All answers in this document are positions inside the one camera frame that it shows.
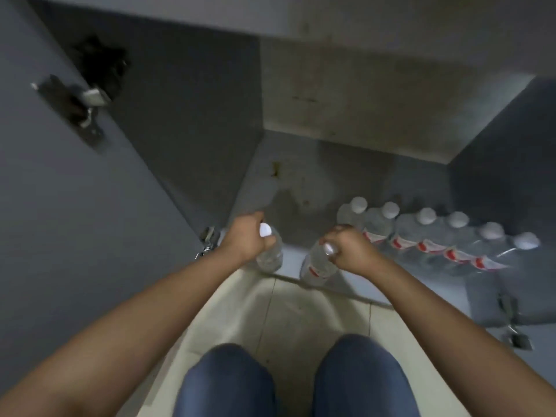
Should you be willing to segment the person's right forearm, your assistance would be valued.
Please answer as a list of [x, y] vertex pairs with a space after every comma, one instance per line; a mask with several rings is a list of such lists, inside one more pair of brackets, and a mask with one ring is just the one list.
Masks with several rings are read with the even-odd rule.
[[390, 259], [349, 265], [385, 294], [472, 417], [556, 417], [556, 388]]

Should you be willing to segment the person's left leg blue jeans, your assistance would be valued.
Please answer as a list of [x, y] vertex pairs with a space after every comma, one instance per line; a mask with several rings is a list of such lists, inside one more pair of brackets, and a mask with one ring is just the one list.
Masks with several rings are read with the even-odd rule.
[[242, 346], [217, 345], [185, 374], [172, 417], [277, 417], [275, 385]]

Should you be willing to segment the person's right leg blue jeans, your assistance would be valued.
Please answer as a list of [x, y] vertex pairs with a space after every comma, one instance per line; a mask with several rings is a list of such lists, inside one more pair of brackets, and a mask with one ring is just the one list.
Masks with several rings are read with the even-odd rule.
[[314, 378], [311, 417], [420, 417], [398, 361], [359, 334], [341, 336]]

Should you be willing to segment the person's leg blue jeans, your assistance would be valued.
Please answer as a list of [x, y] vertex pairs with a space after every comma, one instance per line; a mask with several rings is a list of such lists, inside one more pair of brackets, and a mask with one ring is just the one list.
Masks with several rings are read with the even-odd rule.
[[275, 385], [242, 346], [217, 345], [185, 374], [172, 417], [277, 417]]
[[420, 417], [398, 361], [359, 334], [341, 336], [314, 378], [311, 417]]

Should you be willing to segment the row of plastic water bottles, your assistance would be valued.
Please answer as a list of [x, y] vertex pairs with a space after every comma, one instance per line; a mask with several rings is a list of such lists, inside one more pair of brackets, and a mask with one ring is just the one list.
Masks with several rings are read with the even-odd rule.
[[355, 227], [399, 262], [454, 275], [513, 271], [525, 252], [541, 245], [532, 232], [511, 236], [495, 222], [472, 226], [461, 211], [439, 216], [425, 207], [401, 213], [397, 203], [370, 207], [363, 197], [342, 204], [336, 221]]

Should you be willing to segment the person's left hand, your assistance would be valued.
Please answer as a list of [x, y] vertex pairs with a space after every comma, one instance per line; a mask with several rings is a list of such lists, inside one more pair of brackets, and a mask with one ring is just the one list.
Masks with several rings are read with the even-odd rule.
[[254, 260], [255, 219], [254, 212], [236, 217], [227, 230], [219, 250], [225, 252], [236, 265], [242, 266]]

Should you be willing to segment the person's right hand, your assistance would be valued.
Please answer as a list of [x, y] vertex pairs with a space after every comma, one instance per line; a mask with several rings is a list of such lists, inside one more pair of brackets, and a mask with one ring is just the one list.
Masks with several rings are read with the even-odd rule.
[[353, 253], [349, 258], [338, 258], [333, 263], [341, 270], [371, 279], [384, 271], [386, 259], [371, 243], [353, 227]]

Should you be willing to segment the gray cabinet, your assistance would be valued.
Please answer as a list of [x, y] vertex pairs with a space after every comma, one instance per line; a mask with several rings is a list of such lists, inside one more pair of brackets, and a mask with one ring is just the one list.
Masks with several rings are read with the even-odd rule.
[[281, 41], [30, 0], [77, 67], [94, 43], [131, 67], [108, 108], [195, 232], [264, 210], [275, 276], [363, 196], [453, 208], [449, 164], [534, 76]]

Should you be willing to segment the clear water bottle red label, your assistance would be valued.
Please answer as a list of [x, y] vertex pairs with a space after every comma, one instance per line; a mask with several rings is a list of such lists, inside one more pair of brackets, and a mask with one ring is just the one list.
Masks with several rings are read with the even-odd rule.
[[309, 249], [300, 270], [300, 280], [312, 287], [322, 287], [340, 273], [333, 259], [339, 253], [336, 243], [316, 241]]

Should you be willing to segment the clear water bottle white cap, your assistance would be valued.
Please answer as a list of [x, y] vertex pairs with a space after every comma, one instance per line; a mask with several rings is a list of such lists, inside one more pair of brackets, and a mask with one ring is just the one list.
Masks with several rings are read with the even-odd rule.
[[278, 231], [271, 225], [267, 223], [260, 224], [260, 236], [275, 237], [275, 243], [269, 249], [261, 252], [255, 259], [258, 268], [266, 273], [277, 272], [283, 264], [283, 242]]

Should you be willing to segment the metal cabinet hinge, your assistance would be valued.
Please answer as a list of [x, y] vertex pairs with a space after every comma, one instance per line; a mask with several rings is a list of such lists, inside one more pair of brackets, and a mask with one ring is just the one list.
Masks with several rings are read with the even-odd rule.
[[98, 114], [121, 93], [131, 61], [125, 48], [106, 45], [96, 34], [79, 41], [72, 50], [86, 86], [66, 85], [58, 76], [49, 75], [31, 87], [80, 140], [98, 149], [106, 139], [97, 123]]
[[513, 350], [533, 351], [534, 347], [525, 333], [517, 328], [518, 300], [510, 294], [498, 294], [498, 307], [505, 316], [505, 331], [501, 341]]
[[203, 244], [203, 249], [197, 253], [195, 260], [212, 252], [218, 245], [221, 236], [221, 228], [219, 226], [208, 226], [201, 233], [200, 241]]

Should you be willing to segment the gray cabinet door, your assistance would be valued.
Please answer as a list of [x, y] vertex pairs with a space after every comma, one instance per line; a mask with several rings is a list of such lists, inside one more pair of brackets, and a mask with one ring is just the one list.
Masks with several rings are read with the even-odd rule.
[[515, 297], [519, 310], [517, 328], [529, 336], [534, 349], [510, 350], [556, 387], [556, 268], [518, 265], [484, 277], [483, 308], [474, 315], [477, 321], [501, 341], [506, 322], [498, 307], [498, 294]]
[[88, 146], [35, 86], [76, 83], [25, 0], [0, 0], [0, 390], [203, 245], [115, 122]]

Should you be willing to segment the person's left forearm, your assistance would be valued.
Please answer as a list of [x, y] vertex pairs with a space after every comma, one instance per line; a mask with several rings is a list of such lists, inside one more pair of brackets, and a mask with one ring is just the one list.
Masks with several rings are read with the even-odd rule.
[[74, 336], [0, 398], [0, 417], [111, 417], [250, 259], [216, 251], [125, 301]]

